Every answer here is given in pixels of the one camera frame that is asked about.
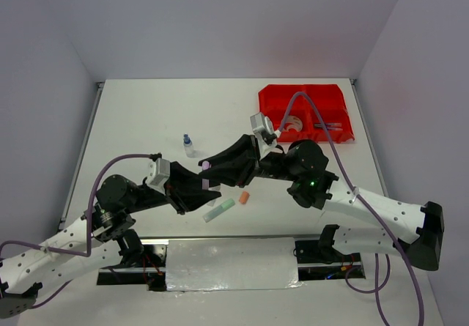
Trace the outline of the large silver tape roll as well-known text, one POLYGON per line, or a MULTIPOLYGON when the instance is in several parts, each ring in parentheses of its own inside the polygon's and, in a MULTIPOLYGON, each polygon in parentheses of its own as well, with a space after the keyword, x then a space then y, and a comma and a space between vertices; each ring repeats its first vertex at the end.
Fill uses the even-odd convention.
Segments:
POLYGON ((297 116, 289 115, 283 127, 283 132, 300 132, 303 130, 303 122, 297 116))

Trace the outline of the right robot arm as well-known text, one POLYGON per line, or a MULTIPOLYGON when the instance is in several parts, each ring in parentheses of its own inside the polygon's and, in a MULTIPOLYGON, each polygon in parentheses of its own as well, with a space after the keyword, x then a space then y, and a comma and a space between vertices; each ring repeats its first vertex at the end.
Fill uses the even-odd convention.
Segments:
POLYGON ((287 181, 287 192, 299 206, 369 224, 367 229, 326 225, 317 245, 327 262, 354 253, 382 253, 402 256, 420 270, 440 266, 444 220, 439 204, 408 204, 348 185, 327 170, 328 158, 312 140, 296 141, 286 152, 261 153, 258 140, 244 135, 207 162, 210 167, 200 173, 203 179, 239 188, 255 177, 287 181))

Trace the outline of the blue pen with label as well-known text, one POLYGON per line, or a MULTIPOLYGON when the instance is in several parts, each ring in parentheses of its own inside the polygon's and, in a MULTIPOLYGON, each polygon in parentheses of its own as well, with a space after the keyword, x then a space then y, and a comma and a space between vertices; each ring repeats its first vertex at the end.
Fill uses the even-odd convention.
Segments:
MULTIPOLYGON (((340 122, 332 122, 332 123, 325 123, 325 126, 327 128, 341 128, 342 127, 342 123, 340 122)), ((321 128, 322 127, 322 124, 320 123, 314 123, 314 128, 321 128)))

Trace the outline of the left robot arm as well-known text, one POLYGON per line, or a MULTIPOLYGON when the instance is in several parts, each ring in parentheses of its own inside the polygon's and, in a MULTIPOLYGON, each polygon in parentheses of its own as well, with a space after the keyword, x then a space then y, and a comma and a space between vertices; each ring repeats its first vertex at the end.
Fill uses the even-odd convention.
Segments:
POLYGON ((68 227, 39 245, 1 261, 1 318, 40 307, 39 297, 102 268, 133 267, 145 261, 132 214, 171 205, 184 215, 221 197, 177 162, 156 160, 138 185, 122 175, 98 177, 89 208, 68 227))

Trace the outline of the dark blue pen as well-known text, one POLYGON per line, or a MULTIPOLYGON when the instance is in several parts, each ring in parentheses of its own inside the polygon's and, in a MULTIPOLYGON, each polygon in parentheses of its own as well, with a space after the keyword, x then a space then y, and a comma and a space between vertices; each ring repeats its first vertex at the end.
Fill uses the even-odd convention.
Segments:
POLYGON ((343 128, 341 127, 326 127, 325 129, 324 128, 319 128, 319 127, 315 127, 314 128, 316 131, 319 131, 319 130, 327 130, 327 131, 343 131, 343 128))

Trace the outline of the pink highlighter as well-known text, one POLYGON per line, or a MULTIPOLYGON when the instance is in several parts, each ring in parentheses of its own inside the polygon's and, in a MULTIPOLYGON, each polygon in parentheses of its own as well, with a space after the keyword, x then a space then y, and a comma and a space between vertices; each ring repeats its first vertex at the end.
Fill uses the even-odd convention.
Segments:
MULTIPOLYGON (((202 189, 203 190, 211 190, 211 191, 216 191, 219 192, 221 189, 221 184, 218 182, 214 182, 208 179, 203 179, 202 180, 202 189)), ((213 207, 215 205, 216 199, 213 199, 209 202, 207 202, 207 206, 213 207)))

